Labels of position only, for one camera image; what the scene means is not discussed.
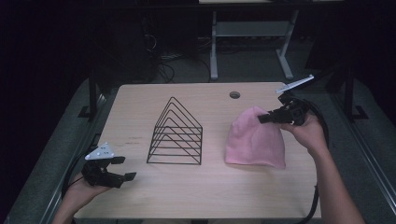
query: round hole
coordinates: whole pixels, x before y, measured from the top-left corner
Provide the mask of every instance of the round hole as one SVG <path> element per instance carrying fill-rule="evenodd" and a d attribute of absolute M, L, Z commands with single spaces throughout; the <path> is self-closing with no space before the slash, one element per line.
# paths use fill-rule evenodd
<path fill-rule="evenodd" d="M 241 93 L 239 93 L 237 91 L 232 91 L 232 92 L 230 92 L 230 97 L 233 99 L 238 99 L 239 97 L 241 97 Z"/>

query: gray carpet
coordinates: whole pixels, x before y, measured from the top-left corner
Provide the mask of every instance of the gray carpet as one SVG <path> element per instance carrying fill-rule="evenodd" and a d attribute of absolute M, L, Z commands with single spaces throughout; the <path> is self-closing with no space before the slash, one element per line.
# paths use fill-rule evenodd
<path fill-rule="evenodd" d="M 260 50 L 247 49 L 232 54 L 220 54 L 219 79 L 216 82 L 289 82 L 283 77 L 276 59 L 274 49 L 277 44 L 271 43 L 269 47 Z M 295 79 L 307 77 L 315 72 L 304 69 L 310 46 L 309 42 L 294 42 L 290 45 L 288 59 Z M 201 61 L 180 58 L 167 63 L 175 70 L 173 82 L 207 82 L 208 53 L 201 53 L 199 59 Z M 164 83 L 164 79 L 158 75 L 152 83 Z M 331 153 L 352 198 L 367 222 L 396 223 L 396 216 L 384 196 L 383 189 L 379 187 L 370 164 L 364 159 L 360 143 L 340 111 L 337 103 L 339 95 L 327 93 L 324 90 L 324 83 L 325 81 L 315 83 L 305 91 L 295 93 L 316 103 L 323 112 L 330 129 Z M 355 104 L 364 108 L 369 119 L 358 120 L 354 125 L 373 149 L 373 154 L 389 178 L 389 182 L 395 186 L 396 181 L 392 175 L 396 167 L 394 162 L 396 138 L 392 137 L 395 136 L 395 128 L 375 104 L 371 93 L 358 81 L 356 83 Z M 6 223 L 50 223 L 53 212 L 56 211 L 55 205 L 59 200 L 59 187 L 62 184 L 64 172 L 71 160 L 89 146 L 95 134 L 102 131 L 117 89 L 117 85 L 101 87 L 106 94 L 99 101 L 99 112 L 95 119 L 88 122 L 88 119 L 78 117 L 81 108 L 89 104 L 88 82 L 81 84 L 15 202 Z M 77 166 L 75 173 L 80 169 L 80 165 Z M 263 223 L 286 224 L 296 221 L 264 220 Z M 88 219 L 79 220 L 78 223 L 140 223 L 140 220 Z M 311 223 L 321 223 L 321 220 L 312 220 Z"/>

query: metal wire frame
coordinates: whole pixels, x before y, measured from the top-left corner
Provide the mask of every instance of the metal wire frame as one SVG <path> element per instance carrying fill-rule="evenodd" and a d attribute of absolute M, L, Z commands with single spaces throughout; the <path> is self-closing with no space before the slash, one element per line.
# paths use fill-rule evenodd
<path fill-rule="evenodd" d="M 202 125 L 171 97 L 155 124 L 147 163 L 201 165 L 202 140 Z"/>

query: forearm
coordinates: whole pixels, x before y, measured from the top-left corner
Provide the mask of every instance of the forearm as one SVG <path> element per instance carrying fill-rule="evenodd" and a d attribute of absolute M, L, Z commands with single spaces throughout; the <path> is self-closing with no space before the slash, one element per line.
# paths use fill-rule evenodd
<path fill-rule="evenodd" d="M 55 214 L 52 224 L 70 224 L 73 221 L 76 212 L 70 210 L 64 203 L 61 203 L 57 213 Z"/>
<path fill-rule="evenodd" d="M 352 201 L 328 150 L 314 156 L 318 174 L 318 191 L 324 223 L 364 223 Z"/>

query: human hand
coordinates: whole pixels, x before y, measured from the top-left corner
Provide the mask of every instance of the human hand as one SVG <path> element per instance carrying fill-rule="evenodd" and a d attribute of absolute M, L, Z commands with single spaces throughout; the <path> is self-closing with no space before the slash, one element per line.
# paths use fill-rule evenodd
<path fill-rule="evenodd" d="M 302 126 L 284 123 L 280 125 L 280 128 L 292 133 L 296 140 L 308 149 L 312 157 L 315 158 L 323 152 L 328 152 L 323 128 L 316 116 L 307 114 Z"/>
<path fill-rule="evenodd" d="M 52 224 L 71 223 L 74 214 L 87 205 L 92 199 L 108 191 L 111 188 L 103 186 L 91 186 L 83 177 L 77 174 L 62 200 Z"/>

